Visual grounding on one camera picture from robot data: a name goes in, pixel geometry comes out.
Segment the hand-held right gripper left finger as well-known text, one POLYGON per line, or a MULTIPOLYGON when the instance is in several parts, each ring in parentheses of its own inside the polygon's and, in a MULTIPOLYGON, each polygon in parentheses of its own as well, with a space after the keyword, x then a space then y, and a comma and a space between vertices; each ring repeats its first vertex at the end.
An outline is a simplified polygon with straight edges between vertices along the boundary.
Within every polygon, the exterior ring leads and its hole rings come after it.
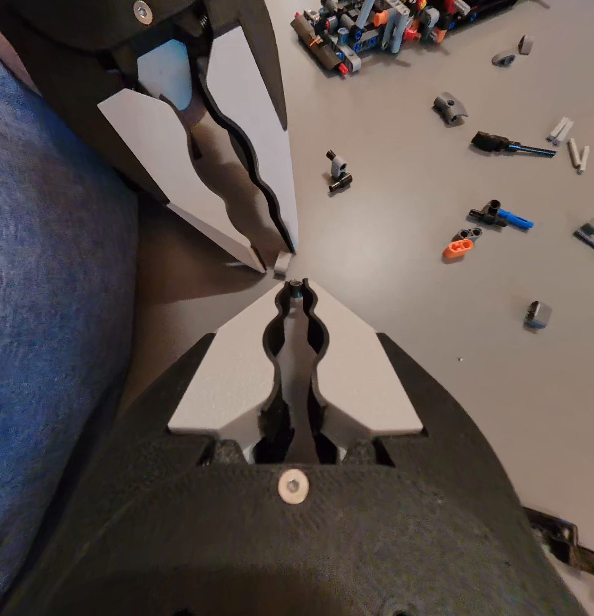
POLYGON ((174 434, 235 441, 249 463, 285 460, 294 428, 278 354, 289 283, 280 283, 220 327, 168 422, 174 434))

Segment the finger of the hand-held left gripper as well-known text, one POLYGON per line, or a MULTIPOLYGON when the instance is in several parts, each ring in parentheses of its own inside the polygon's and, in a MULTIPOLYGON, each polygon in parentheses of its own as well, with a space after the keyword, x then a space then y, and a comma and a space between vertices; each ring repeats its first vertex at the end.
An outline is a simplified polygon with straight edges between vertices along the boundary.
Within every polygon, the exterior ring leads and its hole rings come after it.
POLYGON ((168 208, 236 260, 264 273, 248 238, 232 224, 221 196, 201 180, 184 111, 193 99, 186 46, 170 39, 136 61, 147 93, 124 88, 98 103, 102 115, 168 199, 168 208))
POLYGON ((298 215, 289 135, 242 26, 211 42, 200 58, 200 89, 213 119, 239 146, 251 182, 289 252, 298 248, 298 215))

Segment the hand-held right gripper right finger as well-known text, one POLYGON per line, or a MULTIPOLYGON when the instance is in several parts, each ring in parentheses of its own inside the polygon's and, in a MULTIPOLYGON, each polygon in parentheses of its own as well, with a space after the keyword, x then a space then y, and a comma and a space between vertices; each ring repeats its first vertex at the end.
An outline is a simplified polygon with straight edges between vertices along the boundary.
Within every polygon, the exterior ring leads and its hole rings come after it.
POLYGON ((302 307, 315 353, 307 411, 319 462, 336 464, 363 441, 421 434, 424 425, 376 330, 308 278, 302 307))

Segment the grey connector with black pins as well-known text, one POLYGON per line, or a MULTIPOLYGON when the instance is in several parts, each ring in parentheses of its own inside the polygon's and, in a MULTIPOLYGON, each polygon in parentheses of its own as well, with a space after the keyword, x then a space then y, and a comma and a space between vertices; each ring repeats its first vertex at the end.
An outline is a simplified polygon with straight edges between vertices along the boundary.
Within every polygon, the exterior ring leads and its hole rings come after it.
POLYGON ((326 157, 331 162, 331 183, 329 193, 334 194, 338 191, 347 189, 353 182, 352 174, 347 171, 347 162, 341 156, 335 154, 333 150, 326 152, 326 157))

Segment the multicoloured lego car chassis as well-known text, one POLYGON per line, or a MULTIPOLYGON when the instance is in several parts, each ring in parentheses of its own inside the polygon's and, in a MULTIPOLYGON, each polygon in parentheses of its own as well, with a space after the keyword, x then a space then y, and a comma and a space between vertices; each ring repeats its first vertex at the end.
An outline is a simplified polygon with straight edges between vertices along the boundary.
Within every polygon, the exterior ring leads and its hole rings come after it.
POLYGON ((397 56, 414 42, 439 45, 450 30, 472 25, 516 1, 320 1, 291 22, 309 54, 331 73, 362 67, 362 56, 380 50, 397 56))

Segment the black lego beam assembly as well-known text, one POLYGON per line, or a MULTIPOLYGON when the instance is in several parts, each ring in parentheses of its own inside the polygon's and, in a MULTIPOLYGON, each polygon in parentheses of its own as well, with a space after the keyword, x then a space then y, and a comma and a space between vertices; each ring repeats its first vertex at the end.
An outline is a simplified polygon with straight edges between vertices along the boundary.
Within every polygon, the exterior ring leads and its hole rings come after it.
POLYGON ((594 551, 579 543, 575 524, 528 507, 523 509, 532 530, 557 560, 577 572, 594 576, 594 551))

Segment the grey slope lego brick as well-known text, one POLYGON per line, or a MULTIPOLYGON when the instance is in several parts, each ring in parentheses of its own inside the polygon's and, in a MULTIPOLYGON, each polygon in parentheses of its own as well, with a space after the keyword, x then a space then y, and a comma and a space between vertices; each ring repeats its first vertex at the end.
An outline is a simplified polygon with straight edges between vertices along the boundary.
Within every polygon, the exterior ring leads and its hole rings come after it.
POLYGON ((531 330, 541 330, 547 327, 551 319, 553 309, 550 305, 535 300, 527 307, 524 316, 524 327, 531 330))

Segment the grey curved lego panel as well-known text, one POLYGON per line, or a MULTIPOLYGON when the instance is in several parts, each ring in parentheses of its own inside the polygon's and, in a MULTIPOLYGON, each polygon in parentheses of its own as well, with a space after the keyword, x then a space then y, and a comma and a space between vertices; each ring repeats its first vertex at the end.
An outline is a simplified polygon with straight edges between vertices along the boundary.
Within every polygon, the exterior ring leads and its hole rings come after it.
POLYGON ((443 92, 434 99, 433 109, 448 127, 461 125, 469 117, 463 103, 449 92, 443 92))

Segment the black lego axle assembly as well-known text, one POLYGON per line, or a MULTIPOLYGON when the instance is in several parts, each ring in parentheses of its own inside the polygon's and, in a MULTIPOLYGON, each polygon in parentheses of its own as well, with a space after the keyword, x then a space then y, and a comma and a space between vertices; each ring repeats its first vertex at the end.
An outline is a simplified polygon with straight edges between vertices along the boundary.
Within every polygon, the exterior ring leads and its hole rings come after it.
POLYGON ((470 144, 486 153, 519 152, 546 158, 553 158, 557 153, 556 150, 523 145, 502 135, 489 134, 482 131, 477 132, 473 136, 470 144))

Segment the black connector with blue pin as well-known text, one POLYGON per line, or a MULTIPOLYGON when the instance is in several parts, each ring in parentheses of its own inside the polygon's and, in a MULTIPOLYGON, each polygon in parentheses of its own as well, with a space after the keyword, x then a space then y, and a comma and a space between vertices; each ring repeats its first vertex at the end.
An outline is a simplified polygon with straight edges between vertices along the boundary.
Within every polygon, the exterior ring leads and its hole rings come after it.
POLYGON ((503 210, 498 200, 491 200, 481 210, 471 209, 468 212, 468 217, 488 226, 498 228, 512 226, 519 230, 528 231, 534 226, 532 221, 524 219, 510 211, 503 210))

